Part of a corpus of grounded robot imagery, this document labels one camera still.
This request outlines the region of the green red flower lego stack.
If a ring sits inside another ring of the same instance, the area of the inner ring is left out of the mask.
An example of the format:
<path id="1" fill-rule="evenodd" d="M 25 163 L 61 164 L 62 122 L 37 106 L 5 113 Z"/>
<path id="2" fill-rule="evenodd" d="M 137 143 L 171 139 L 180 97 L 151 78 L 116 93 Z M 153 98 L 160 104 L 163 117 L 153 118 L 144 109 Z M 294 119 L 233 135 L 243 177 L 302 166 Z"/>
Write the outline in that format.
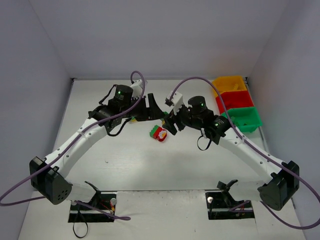
<path id="1" fill-rule="evenodd" d="M 158 142 L 163 142 L 167 138 L 167 135 L 167 130 L 159 125 L 155 125 L 149 132 L 149 136 Z"/>

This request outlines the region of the green yellow oval lego stack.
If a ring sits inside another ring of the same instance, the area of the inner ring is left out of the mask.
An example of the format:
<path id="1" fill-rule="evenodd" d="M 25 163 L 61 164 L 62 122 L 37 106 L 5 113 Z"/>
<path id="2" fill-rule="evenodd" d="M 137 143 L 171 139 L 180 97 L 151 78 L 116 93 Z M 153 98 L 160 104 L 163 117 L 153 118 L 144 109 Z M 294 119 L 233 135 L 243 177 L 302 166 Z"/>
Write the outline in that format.
<path id="1" fill-rule="evenodd" d="M 161 120 L 161 125 L 164 125 L 166 123 L 164 118 L 161 118 L 160 120 Z"/>

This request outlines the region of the green red yellow lego stack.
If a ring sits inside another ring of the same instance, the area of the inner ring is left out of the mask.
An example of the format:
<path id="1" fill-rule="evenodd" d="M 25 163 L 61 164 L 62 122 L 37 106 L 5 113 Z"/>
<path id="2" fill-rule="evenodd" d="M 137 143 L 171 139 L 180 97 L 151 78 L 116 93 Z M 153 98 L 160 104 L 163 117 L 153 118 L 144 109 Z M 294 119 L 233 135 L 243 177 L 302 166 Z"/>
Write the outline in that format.
<path id="1" fill-rule="evenodd" d="M 136 120 L 136 118 L 135 117 L 132 117 L 131 119 L 130 119 L 130 121 L 129 121 L 131 124 L 133 124 L 133 123 L 136 123 L 137 122 L 137 120 Z"/>

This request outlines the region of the yellow curved lego brick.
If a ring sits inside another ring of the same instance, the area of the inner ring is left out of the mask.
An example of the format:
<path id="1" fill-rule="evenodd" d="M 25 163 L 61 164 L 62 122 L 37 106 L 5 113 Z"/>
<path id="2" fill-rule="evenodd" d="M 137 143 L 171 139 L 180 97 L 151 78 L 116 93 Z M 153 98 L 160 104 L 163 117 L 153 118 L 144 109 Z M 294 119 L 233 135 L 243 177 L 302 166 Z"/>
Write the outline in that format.
<path id="1" fill-rule="evenodd" d="M 239 85 L 238 84 L 235 84 L 233 87 L 232 87 L 232 91 L 238 91 L 239 90 Z"/>

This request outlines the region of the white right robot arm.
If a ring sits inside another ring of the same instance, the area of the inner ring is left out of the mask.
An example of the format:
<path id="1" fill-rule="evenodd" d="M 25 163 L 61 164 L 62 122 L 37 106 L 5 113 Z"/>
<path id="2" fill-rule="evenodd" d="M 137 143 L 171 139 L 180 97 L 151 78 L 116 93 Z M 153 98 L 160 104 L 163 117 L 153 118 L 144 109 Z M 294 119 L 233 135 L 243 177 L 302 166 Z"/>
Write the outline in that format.
<path id="1" fill-rule="evenodd" d="M 286 163 L 268 155 L 238 128 L 232 128 L 225 116 L 208 109 L 203 96 L 194 96 L 185 105 L 183 96 L 175 93 L 173 97 L 166 97 L 165 104 L 172 110 L 165 115 L 163 128 L 173 135 L 185 127 L 199 130 L 210 143 L 230 151 L 257 173 L 259 183 L 245 200 L 262 201 L 269 208 L 280 211 L 299 189 L 300 182 L 295 175 L 300 173 L 300 168 L 295 162 Z"/>

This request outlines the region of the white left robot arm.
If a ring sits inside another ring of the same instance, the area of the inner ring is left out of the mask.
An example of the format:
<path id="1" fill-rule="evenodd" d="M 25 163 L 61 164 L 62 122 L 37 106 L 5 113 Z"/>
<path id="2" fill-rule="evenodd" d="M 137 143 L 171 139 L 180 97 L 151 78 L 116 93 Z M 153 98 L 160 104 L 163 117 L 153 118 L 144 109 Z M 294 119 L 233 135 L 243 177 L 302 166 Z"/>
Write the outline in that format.
<path id="1" fill-rule="evenodd" d="M 143 122 L 164 117 L 154 95 L 138 97 L 141 92 L 140 86 L 117 85 L 114 97 L 89 111 L 82 126 L 63 145 L 44 159 L 34 157 L 29 162 L 31 185 L 54 205 L 65 200 L 90 202 L 98 189 L 88 182 L 71 183 L 67 176 L 77 161 L 100 139 L 109 136 L 122 119 Z"/>

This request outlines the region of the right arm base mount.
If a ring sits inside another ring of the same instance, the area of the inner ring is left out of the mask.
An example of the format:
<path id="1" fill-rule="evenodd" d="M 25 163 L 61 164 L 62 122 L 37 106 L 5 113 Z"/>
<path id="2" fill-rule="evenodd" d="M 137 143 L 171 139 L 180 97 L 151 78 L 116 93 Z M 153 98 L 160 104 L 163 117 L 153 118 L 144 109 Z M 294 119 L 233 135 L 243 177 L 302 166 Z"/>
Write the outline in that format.
<path id="1" fill-rule="evenodd" d="M 224 196 L 220 191 L 205 192 L 207 214 L 209 220 L 242 220 L 254 219 L 255 214 L 250 201 L 235 201 L 230 196 Z"/>

